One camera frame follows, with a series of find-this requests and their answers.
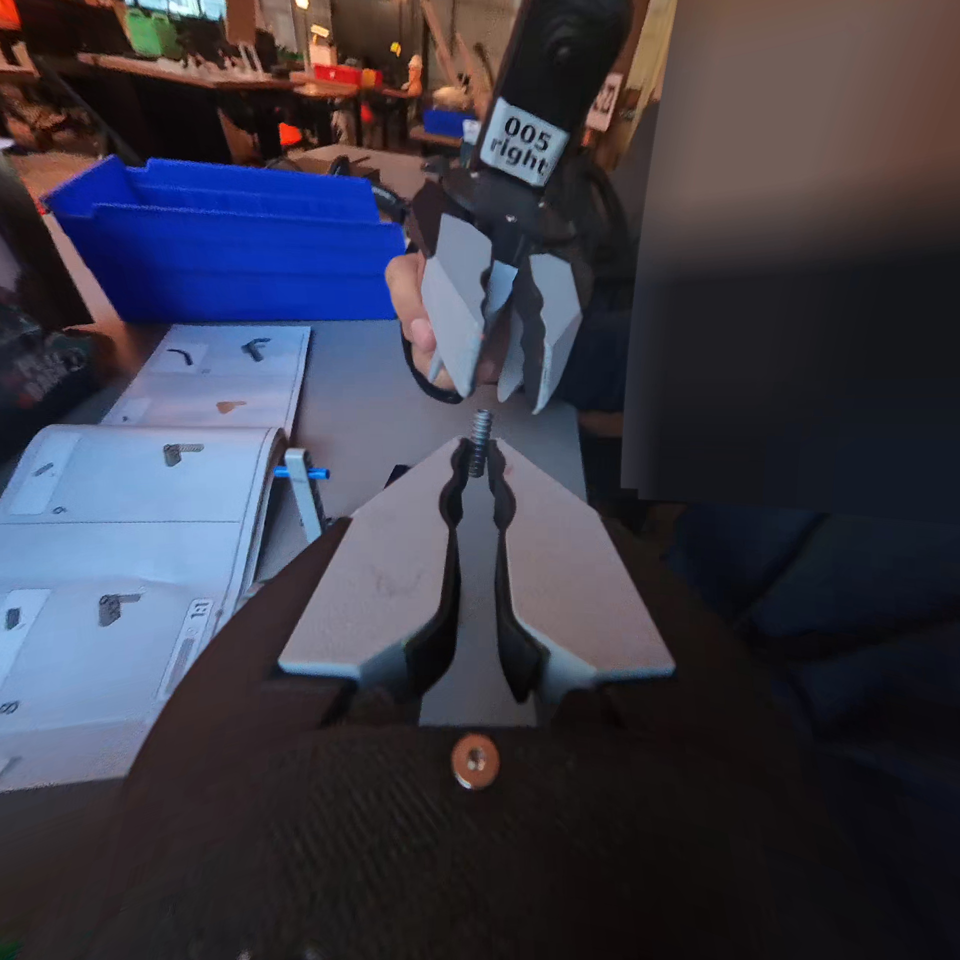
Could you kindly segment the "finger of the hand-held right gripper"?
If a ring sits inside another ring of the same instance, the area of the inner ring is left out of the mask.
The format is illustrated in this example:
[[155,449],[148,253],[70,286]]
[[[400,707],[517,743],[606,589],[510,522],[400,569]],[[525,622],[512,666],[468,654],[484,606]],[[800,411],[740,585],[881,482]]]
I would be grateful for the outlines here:
[[421,283],[436,340],[430,380],[445,374],[464,400],[496,380],[508,350],[508,305],[518,273],[494,258],[492,240],[476,226],[441,214]]
[[519,268],[509,299],[507,351],[497,381],[497,400],[523,389],[532,413],[557,391],[583,320],[570,262],[551,253],[532,254]]

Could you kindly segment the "person's right hand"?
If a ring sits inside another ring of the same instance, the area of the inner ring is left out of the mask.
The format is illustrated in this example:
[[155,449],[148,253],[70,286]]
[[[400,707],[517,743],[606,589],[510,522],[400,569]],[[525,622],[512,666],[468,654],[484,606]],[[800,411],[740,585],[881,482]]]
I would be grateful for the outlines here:
[[385,270],[391,305],[400,325],[402,354],[420,390],[435,401],[458,404],[462,398],[450,376],[441,368],[430,372],[437,341],[422,296],[425,270],[426,258],[414,248],[392,258]]

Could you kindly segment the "white printed marker sign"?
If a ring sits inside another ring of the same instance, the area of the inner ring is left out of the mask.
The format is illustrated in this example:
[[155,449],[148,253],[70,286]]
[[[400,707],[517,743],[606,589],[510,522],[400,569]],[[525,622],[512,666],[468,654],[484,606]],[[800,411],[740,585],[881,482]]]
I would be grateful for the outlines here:
[[612,122],[623,84],[623,74],[611,72],[602,82],[584,121],[584,126],[597,133],[605,133]]

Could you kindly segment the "large blue storage bin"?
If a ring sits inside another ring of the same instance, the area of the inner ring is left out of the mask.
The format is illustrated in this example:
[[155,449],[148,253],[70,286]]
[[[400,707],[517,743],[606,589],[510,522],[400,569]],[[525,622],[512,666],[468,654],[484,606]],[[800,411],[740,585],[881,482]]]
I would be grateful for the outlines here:
[[130,324],[394,317],[405,237],[363,178],[111,155],[42,202]]

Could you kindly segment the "grey and black lego assembly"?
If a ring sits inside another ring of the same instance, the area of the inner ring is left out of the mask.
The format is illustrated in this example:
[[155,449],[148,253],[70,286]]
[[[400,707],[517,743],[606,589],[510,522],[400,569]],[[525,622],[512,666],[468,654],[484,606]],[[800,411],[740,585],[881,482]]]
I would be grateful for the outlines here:
[[271,478],[287,482],[294,495],[306,543],[316,542],[330,525],[318,487],[321,481],[330,479],[330,471],[314,466],[305,448],[288,447],[282,463],[272,469]]

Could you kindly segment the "dark printed cardboard box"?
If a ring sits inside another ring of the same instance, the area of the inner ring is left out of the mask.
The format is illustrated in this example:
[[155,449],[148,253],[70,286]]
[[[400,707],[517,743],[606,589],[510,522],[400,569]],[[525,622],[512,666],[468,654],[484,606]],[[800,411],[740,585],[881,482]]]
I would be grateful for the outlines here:
[[1,154],[1,460],[98,386],[92,324],[38,205]]

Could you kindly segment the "green storage bins on workbench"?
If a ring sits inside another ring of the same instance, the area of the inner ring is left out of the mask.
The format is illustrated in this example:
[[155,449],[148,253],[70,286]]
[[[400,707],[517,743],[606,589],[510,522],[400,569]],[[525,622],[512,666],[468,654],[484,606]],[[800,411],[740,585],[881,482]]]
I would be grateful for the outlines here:
[[140,57],[168,61],[178,61],[183,57],[177,29],[166,13],[141,6],[127,6],[125,31],[131,47]]

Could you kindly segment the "lego instruction booklet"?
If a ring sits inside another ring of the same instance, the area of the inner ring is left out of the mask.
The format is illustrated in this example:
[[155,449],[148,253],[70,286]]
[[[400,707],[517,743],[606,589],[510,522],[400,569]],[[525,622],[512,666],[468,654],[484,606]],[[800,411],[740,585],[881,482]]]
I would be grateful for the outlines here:
[[312,330],[174,325],[1,503],[1,790],[124,777],[254,581]]

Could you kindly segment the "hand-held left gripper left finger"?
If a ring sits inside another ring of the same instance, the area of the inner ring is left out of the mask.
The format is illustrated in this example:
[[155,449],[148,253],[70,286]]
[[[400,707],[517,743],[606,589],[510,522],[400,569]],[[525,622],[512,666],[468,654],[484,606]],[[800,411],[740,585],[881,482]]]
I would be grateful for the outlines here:
[[452,438],[354,511],[278,668],[423,697],[455,652],[461,519]]

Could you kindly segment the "long wooden workbench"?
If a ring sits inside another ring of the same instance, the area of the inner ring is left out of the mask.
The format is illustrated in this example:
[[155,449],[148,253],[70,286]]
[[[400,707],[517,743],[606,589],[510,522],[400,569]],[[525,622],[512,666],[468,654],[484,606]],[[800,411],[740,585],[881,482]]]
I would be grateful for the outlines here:
[[361,93],[356,84],[309,78],[305,73],[294,73],[290,78],[275,78],[254,71],[227,71],[210,68],[187,68],[179,62],[164,67],[157,61],[148,61],[113,54],[79,53],[77,59],[86,66],[164,82],[179,83],[205,90],[229,92],[294,92],[310,99],[354,98]]

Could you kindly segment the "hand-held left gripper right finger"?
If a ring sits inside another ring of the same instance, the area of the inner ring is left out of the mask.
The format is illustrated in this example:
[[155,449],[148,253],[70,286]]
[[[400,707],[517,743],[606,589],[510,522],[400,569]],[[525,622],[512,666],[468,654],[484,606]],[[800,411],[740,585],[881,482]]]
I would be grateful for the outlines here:
[[676,661],[596,510],[510,444],[487,444],[497,649],[514,700],[672,676]]

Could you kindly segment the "person's dark clothing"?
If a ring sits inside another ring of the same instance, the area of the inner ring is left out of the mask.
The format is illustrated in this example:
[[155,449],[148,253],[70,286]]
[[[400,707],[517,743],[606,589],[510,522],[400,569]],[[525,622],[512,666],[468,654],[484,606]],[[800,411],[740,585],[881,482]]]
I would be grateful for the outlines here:
[[911,958],[958,958],[958,526],[645,502],[622,420],[578,414],[591,505],[768,681]]

